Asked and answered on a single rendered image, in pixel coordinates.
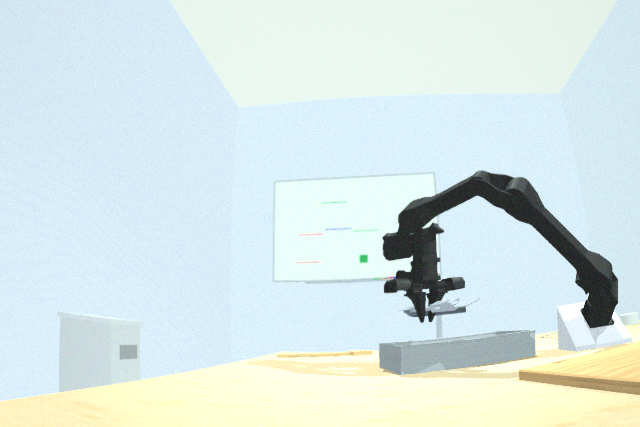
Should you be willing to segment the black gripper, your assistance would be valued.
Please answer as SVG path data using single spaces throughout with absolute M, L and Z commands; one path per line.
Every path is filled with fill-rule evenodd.
M 426 296 L 429 299 L 429 307 L 429 304 L 441 301 L 449 291 L 466 287 L 462 277 L 441 279 L 441 276 L 438 276 L 438 262 L 440 258 L 437 258 L 437 253 L 413 255 L 413 261 L 410 262 L 410 265 L 413 265 L 413 282 L 410 282 L 409 278 L 404 278 L 392 279 L 384 283 L 385 294 L 406 291 L 404 296 L 413 302 L 420 323 L 425 319 Z M 423 292 L 422 289 L 429 289 L 429 293 Z

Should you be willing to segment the light grey roasting tin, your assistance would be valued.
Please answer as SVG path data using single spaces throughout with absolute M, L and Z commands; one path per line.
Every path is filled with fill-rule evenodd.
M 460 369 L 536 356 L 536 330 L 378 343 L 379 366 L 400 375 Z

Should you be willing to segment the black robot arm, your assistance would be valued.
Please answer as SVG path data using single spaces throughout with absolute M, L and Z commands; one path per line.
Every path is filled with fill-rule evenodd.
M 589 294 L 580 312 L 591 329 L 614 325 L 612 315 L 618 304 L 618 278 L 612 272 L 612 264 L 600 254 L 587 250 L 544 207 L 537 191 L 522 176 L 478 170 L 435 196 L 411 201 L 398 214 L 398 231 L 382 237 L 384 258 L 390 262 L 416 254 L 437 253 L 436 235 L 445 231 L 435 222 L 423 227 L 475 196 L 532 225 L 576 269 L 575 283 L 585 295 Z

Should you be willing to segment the light wooden board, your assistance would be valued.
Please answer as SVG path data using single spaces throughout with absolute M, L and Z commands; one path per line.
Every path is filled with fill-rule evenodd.
M 520 369 L 519 380 L 640 395 L 640 342 Z

